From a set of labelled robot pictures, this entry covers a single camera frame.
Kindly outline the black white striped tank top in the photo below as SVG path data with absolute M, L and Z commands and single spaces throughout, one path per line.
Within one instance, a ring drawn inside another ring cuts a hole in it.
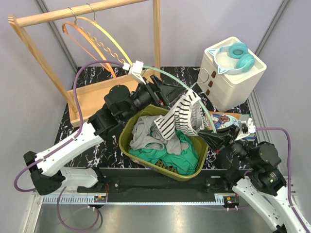
M 176 131 L 187 136 L 197 136 L 201 130 L 209 126 L 209 122 L 199 103 L 201 98 L 189 90 L 175 103 L 170 111 L 154 120 L 161 136 L 170 140 Z

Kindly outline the green hanger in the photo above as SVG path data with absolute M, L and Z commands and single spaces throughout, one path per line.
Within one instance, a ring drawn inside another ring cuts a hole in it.
M 143 68 L 144 68 L 144 69 L 150 69 L 150 70 L 153 70 L 153 71 L 157 71 L 157 72 L 159 72 L 159 73 L 161 73 L 161 74 L 166 75 L 167 77 L 171 78 L 172 80 L 178 82 L 178 83 L 179 83 L 184 89 L 186 89 L 186 90 L 192 90 L 192 88 L 198 83 L 198 82 L 196 82 L 196 83 L 193 84 L 191 87 L 189 87 L 189 86 L 187 86 L 186 84 L 184 84 L 181 80 L 179 80 L 177 77 L 175 77 L 175 76 L 173 76 L 172 74 L 170 74 L 170 73 L 168 73 L 168 72 L 166 72 L 166 71 L 163 71 L 163 70 L 161 70 L 161 69 L 159 69 L 159 68 L 155 68 L 155 67 L 151 67 L 151 66 L 147 66 L 147 65 L 143 65 Z M 204 110 L 205 114 L 207 115 L 207 117 L 208 117 L 208 119 L 209 119 L 209 121 L 210 121 L 210 125 L 212 126 L 212 132 L 213 132 L 213 133 L 217 133 L 216 128 L 215 128 L 215 126 L 214 126 L 214 123 L 212 122 L 212 118 L 211 118 L 211 115 L 210 115 L 208 109 L 207 109 L 206 106 L 202 103 L 201 100 L 199 101 L 199 103 L 200 103 L 202 109 Z

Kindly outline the grey tank top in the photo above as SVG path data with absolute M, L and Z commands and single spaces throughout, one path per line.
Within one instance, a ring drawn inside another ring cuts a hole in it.
M 166 149 L 169 154 L 180 155 L 183 150 L 189 148 L 189 144 L 181 142 L 176 133 L 173 132 L 173 138 L 166 140 L 162 137 L 159 129 L 154 123 L 159 116 L 140 116 L 133 127 L 133 139 L 130 147 L 133 150 L 138 149 Z

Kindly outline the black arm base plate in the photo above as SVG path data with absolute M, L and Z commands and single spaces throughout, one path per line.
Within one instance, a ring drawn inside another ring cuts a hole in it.
M 224 169 L 204 169 L 188 181 L 177 181 L 146 168 L 101 168 L 97 187 L 78 185 L 79 193 L 100 195 L 108 192 L 110 204 L 216 204 L 235 193 L 223 186 Z

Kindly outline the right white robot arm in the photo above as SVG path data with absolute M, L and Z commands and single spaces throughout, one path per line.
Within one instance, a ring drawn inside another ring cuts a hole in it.
M 250 122 L 199 132 L 216 154 L 229 152 L 250 168 L 242 173 L 230 167 L 215 182 L 216 187 L 241 196 L 275 233 L 309 233 L 310 223 L 293 202 L 291 178 L 285 178 L 277 168 L 281 159 L 274 144 L 262 141 L 251 147 L 243 140 L 256 131 Z

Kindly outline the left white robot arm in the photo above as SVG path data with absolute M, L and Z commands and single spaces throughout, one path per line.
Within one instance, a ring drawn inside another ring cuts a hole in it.
M 104 189 L 105 180 L 95 168 L 71 168 L 65 164 L 85 150 L 102 143 L 148 105 L 168 106 L 181 96 L 183 88 L 151 76 L 152 82 L 138 84 L 135 91 L 116 85 L 104 97 L 104 105 L 78 131 L 40 153 L 29 151 L 24 160 L 35 190 L 48 195 L 61 187 L 85 187 L 94 192 Z

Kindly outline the yellow hanger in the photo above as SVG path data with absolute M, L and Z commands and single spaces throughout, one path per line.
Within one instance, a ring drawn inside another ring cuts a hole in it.
M 78 22 L 85 21 L 89 25 L 93 26 L 98 32 L 101 33 L 102 36 L 106 38 L 106 41 L 103 39 L 98 39 L 93 33 L 89 32 L 89 30 L 84 29 L 81 24 Z M 116 39 L 100 24 L 96 21 L 91 20 L 87 17 L 77 17 L 74 20 L 74 24 L 78 26 L 82 32 L 86 33 L 87 37 L 96 44 L 96 46 L 100 47 L 106 53 L 109 53 L 113 58 L 117 59 L 121 63 L 132 64 L 132 60 L 129 55 L 125 52 L 125 50 L 121 47 L 121 45 L 116 41 Z

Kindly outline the green tank top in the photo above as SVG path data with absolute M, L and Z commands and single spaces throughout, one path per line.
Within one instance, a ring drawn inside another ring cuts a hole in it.
M 192 141 L 181 131 L 164 145 L 164 148 L 130 149 L 129 153 L 143 161 L 155 165 L 159 160 L 166 167 L 174 168 L 180 175 L 193 175 L 196 171 L 199 156 Z

